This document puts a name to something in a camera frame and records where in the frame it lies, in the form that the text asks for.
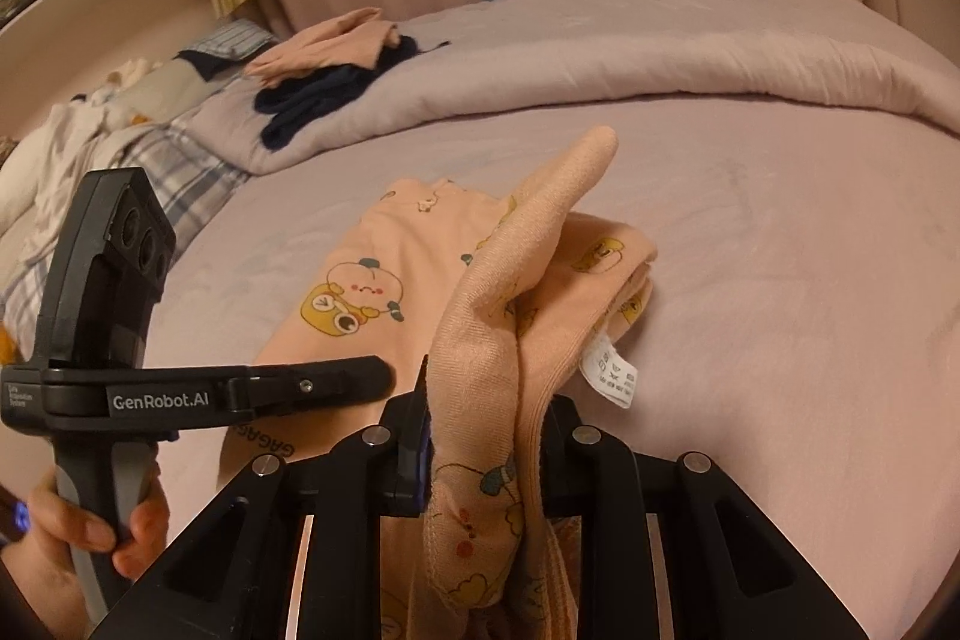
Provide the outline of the person's left hand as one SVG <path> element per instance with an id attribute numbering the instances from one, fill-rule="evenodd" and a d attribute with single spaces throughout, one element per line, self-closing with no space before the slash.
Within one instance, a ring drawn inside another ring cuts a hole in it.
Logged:
<path id="1" fill-rule="evenodd" d="M 148 491 L 128 519 L 130 537 L 124 542 L 117 541 L 107 521 L 57 494 L 55 471 L 32 489 L 31 528 L 23 539 L 3 549 L 2 562 L 53 638 L 86 638 L 89 633 L 71 549 L 109 555 L 116 572 L 127 580 L 139 580 L 166 549 L 169 505 L 160 476 L 160 468 L 153 466 Z"/>

